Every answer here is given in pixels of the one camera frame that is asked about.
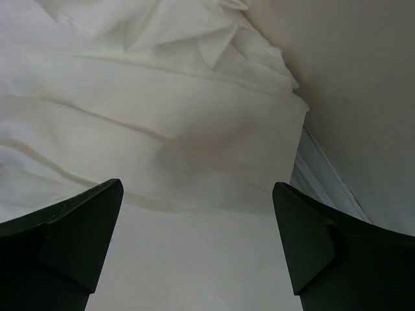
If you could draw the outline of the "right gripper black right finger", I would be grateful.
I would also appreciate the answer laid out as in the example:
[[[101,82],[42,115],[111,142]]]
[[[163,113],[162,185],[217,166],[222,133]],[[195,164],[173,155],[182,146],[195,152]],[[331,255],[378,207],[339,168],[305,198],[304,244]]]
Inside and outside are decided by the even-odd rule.
[[[304,310],[413,310],[414,237],[368,224],[282,182],[272,199]]]

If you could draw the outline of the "white pleated skirt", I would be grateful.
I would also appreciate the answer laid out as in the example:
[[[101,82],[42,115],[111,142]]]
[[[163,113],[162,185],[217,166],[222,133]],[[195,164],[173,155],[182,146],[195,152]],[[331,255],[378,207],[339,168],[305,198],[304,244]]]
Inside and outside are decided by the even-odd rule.
[[[248,1],[2,1],[1,208],[119,178],[128,203],[251,213],[307,104]]]

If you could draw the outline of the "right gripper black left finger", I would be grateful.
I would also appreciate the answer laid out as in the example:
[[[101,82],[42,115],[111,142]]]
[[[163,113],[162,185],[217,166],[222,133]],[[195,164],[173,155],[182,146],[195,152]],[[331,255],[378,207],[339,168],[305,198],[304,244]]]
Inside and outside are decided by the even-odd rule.
[[[123,200],[120,179],[1,224],[1,309],[85,310]]]

